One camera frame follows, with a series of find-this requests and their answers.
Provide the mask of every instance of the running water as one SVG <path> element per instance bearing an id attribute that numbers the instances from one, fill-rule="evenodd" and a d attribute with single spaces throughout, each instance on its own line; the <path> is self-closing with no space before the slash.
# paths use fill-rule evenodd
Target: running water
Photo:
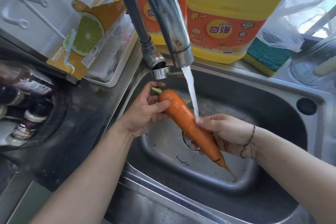
<path id="1" fill-rule="evenodd" d="M 195 93 L 195 87 L 194 87 L 194 77 L 193 77 L 193 74 L 191 73 L 190 66 L 182 68 L 182 72 L 184 74 L 185 79 L 187 80 L 188 90 L 191 96 L 192 106 L 194 108 L 194 114 L 196 116 L 196 120 L 198 120 L 199 114 L 198 114 L 198 105 L 197 105 L 197 99 L 196 99 L 196 93 Z"/>

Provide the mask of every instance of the bracelet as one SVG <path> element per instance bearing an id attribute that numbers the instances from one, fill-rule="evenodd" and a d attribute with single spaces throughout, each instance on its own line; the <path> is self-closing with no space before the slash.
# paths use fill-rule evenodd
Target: bracelet
<path id="1" fill-rule="evenodd" d="M 241 152 L 240 152 L 240 157 L 241 157 L 241 158 L 245 158 L 245 157 L 243 157 L 243 153 L 244 153 L 244 151 L 246 150 L 246 147 L 249 146 L 250 142 L 252 141 L 253 136 L 254 136 L 254 132 L 255 132 L 255 125 L 253 125 L 253 131 L 252 131 L 252 135 L 251 135 L 250 139 L 249 139 L 249 140 L 247 141 L 247 143 L 243 146 L 243 148 L 242 148 L 242 150 L 241 150 Z"/>

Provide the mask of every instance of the spice bottle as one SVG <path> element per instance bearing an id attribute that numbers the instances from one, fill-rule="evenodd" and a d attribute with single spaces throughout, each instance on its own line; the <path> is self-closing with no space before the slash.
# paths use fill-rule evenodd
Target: spice bottle
<path id="1" fill-rule="evenodd" d="M 44 96 L 51 95 L 54 89 L 49 77 L 15 61 L 0 60 L 0 81 Z"/>
<path id="2" fill-rule="evenodd" d="M 0 120 L 3 118 L 11 120 L 22 120 L 25 110 L 17 106 L 0 105 Z"/>
<path id="3" fill-rule="evenodd" d="M 31 139 L 42 123 L 46 120 L 53 109 L 53 104 L 45 101 L 35 103 L 24 112 L 23 120 L 15 127 L 12 133 L 6 138 L 8 144 L 21 146 Z"/>
<path id="4" fill-rule="evenodd" d="M 50 101 L 43 96 L 24 92 L 17 87 L 0 82 L 0 105 L 15 105 L 28 109 L 35 102 Z"/>

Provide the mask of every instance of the carrot stem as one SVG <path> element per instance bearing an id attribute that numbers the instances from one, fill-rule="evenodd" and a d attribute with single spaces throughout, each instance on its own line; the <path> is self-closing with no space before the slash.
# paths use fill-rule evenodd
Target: carrot stem
<path id="1" fill-rule="evenodd" d="M 159 89 L 159 88 L 154 88 L 154 87 L 151 87 L 150 88 L 152 91 L 154 91 L 156 94 L 160 95 L 162 93 L 162 90 Z"/>

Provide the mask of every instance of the plastic bag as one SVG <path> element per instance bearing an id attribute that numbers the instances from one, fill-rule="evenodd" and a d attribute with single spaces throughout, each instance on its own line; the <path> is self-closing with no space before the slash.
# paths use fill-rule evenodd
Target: plastic bag
<path id="1" fill-rule="evenodd" d="M 309 10 L 324 0 L 283 0 L 275 12 L 267 19 L 258 32 L 257 38 L 271 47 L 284 48 L 299 52 L 304 39 L 296 26 L 292 25 L 287 16 Z"/>

